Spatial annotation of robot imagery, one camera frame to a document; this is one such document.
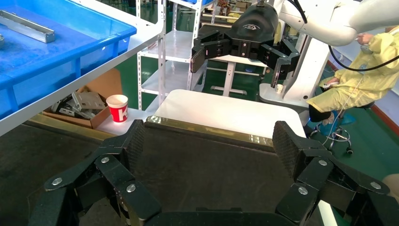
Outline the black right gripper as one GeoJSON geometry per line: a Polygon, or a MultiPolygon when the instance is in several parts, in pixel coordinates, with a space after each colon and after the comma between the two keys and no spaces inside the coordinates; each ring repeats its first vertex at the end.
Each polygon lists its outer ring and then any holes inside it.
{"type": "Polygon", "coordinates": [[[191,51],[191,73],[196,73],[205,60],[232,55],[260,59],[273,69],[270,86],[285,80],[298,64],[300,53],[287,39],[274,45],[279,19],[275,8],[269,4],[250,6],[232,25],[229,38],[213,30],[194,39],[191,51]]]}

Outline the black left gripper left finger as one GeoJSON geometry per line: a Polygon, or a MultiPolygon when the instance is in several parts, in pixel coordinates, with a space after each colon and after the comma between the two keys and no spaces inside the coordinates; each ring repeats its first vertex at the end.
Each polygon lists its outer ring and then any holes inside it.
{"type": "Polygon", "coordinates": [[[143,150],[144,122],[134,120],[125,134],[105,139],[88,158],[46,181],[29,225],[77,226],[104,198],[124,225],[145,225],[161,205],[134,176],[143,150]]]}

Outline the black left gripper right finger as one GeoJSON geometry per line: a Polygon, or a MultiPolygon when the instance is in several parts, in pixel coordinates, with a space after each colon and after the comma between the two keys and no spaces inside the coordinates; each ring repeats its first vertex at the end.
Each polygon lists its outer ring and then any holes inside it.
{"type": "Polygon", "coordinates": [[[273,149],[294,183],[275,211],[303,226],[320,202],[341,210],[353,226],[396,226],[399,204],[381,181],[339,162],[319,141],[277,121],[273,149]]]}

